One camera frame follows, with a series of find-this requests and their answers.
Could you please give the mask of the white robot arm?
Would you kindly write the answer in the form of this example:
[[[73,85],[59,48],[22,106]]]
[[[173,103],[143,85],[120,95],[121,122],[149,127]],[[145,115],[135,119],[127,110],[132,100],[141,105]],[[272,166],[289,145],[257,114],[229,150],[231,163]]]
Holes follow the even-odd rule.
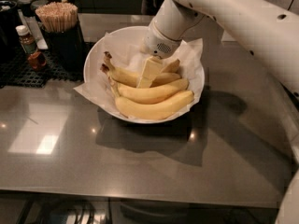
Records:
[[[152,6],[145,0],[142,9]],[[293,96],[299,93],[299,16],[264,0],[164,0],[156,7],[143,50],[166,59],[202,13],[213,19]]]

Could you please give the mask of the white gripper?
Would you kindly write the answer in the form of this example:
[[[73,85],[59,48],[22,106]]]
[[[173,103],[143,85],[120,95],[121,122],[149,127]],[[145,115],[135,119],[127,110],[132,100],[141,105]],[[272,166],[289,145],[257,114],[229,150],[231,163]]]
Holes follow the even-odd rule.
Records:
[[[149,54],[151,57],[144,61],[141,76],[137,81],[138,88],[149,88],[151,86],[153,80],[161,73],[163,68],[161,59],[171,57],[180,44],[180,40],[172,40],[163,35],[153,22],[149,25],[139,49],[142,53]]]

